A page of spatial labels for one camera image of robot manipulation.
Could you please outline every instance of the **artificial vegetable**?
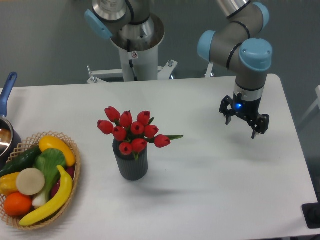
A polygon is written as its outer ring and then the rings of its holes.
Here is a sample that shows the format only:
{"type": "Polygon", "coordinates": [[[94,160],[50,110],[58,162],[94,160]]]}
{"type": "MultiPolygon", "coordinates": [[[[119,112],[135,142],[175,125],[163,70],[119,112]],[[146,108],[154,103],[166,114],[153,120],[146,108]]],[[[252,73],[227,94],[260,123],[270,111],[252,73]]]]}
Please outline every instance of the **artificial vegetable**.
{"type": "Polygon", "coordinates": [[[8,216],[23,216],[30,212],[32,200],[30,196],[15,192],[6,197],[3,209],[8,216]]]}
{"type": "Polygon", "coordinates": [[[45,184],[41,192],[33,198],[32,205],[39,208],[49,201],[50,192],[56,182],[59,180],[60,174],[57,166],[66,167],[66,158],[62,151],[54,148],[45,150],[34,162],[34,168],[40,170],[45,179],[45,184]]]}
{"type": "Polygon", "coordinates": [[[44,187],[45,176],[36,168],[27,168],[20,172],[15,184],[20,193],[28,196],[35,195],[44,187]]]}
{"type": "Polygon", "coordinates": [[[71,149],[65,144],[61,139],[47,135],[40,139],[39,147],[41,152],[44,152],[47,149],[58,149],[63,152],[65,156],[66,165],[72,167],[76,163],[76,158],[71,149]]]}
{"type": "Polygon", "coordinates": [[[8,196],[18,192],[16,179],[19,173],[20,172],[11,173],[0,178],[0,194],[8,196]]]}
{"type": "MultiPolygon", "coordinates": [[[[75,177],[75,168],[73,166],[67,167],[65,171],[71,176],[72,179],[75,177]]],[[[51,189],[50,197],[53,198],[60,188],[60,180],[51,189]]]]}
{"type": "Polygon", "coordinates": [[[12,161],[9,161],[3,167],[0,171],[0,178],[8,174],[21,172],[24,169],[31,168],[36,157],[40,154],[41,151],[38,145],[22,152],[19,156],[15,157],[12,161]]]}
{"type": "Polygon", "coordinates": [[[44,206],[39,207],[23,217],[19,222],[21,226],[30,226],[51,216],[69,199],[73,187],[72,178],[61,165],[58,165],[57,169],[61,175],[59,191],[44,206]]]}

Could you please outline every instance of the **bok choy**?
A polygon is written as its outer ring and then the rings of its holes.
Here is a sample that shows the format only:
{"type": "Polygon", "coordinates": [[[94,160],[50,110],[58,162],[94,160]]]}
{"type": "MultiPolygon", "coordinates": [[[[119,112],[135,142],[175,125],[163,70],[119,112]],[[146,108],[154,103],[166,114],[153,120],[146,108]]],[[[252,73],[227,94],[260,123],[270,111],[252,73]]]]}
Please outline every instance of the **bok choy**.
{"type": "Polygon", "coordinates": [[[54,148],[45,150],[35,160],[33,167],[40,170],[45,178],[43,189],[33,198],[32,205],[35,208],[39,208],[49,201],[51,189],[60,178],[58,165],[65,168],[67,166],[66,158],[62,151],[54,148]]]}

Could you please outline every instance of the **blue light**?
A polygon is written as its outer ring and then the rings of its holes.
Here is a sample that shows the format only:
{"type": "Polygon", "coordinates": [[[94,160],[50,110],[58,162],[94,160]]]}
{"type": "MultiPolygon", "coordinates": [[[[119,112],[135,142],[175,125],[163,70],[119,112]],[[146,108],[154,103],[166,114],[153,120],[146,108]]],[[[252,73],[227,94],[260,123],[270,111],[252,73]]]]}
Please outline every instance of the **blue light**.
{"type": "Polygon", "coordinates": [[[235,105],[235,108],[236,109],[240,109],[242,107],[242,104],[240,104],[240,103],[237,103],[236,105],[235,105]]]}

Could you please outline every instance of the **tulip bouquet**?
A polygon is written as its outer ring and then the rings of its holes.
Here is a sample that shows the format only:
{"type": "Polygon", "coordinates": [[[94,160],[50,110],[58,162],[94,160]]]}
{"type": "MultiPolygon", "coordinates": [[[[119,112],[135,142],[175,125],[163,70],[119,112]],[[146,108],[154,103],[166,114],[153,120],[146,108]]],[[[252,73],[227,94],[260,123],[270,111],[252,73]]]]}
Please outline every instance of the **tulip bouquet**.
{"type": "Polygon", "coordinates": [[[133,122],[130,111],[120,114],[117,109],[109,106],[104,112],[109,121],[99,120],[98,129],[106,135],[112,134],[115,140],[121,142],[119,145],[121,154],[130,155],[132,153],[136,160],[148,143],[154,144],[157,148],[163,148],[168,146],[171,140],[183,137],[183,135],[157,135],[159,129],[151,125],[155,118],[150,118],[149,111],[140,112],[135,122],[133,122]]]}

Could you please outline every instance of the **blue joint cap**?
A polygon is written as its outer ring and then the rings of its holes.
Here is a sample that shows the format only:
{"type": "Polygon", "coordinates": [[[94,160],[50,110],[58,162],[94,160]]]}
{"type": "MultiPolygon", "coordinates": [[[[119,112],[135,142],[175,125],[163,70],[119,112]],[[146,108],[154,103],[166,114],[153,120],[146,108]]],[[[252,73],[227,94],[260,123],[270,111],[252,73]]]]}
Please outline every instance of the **blue joint cap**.
{"type": "Polygon", "coordinates": [[[262,12],[262,16],[263,16],[262,29],[264,29],[270,20],[270,14],[269,14],[268,8],[260,2],[254,2],[253,4],[256,5],[262,12]]]}
{"type": "Polygon", "coordinates": [[[84,18],[90,28],[102,39],[108,40],[113,36],[109,29],[89,9],[84,13],[84,18]]]}
{"type": "Polygon", "coordinates": [[[210,62],[211,43],[215,33],[216,33],[215,31],[211,31],[211,30],[206,31],[200,37],[200,40],[197,46],[198,55],[204,60],[207,60],[208,62],[210,62]]]}
{"type": "Polygon", "coordinates": [[[256,38],[244,41],[239,51],[241,62],[255,72],[265,72],[271,67],[272,54],[271,44],[256,38]]]}

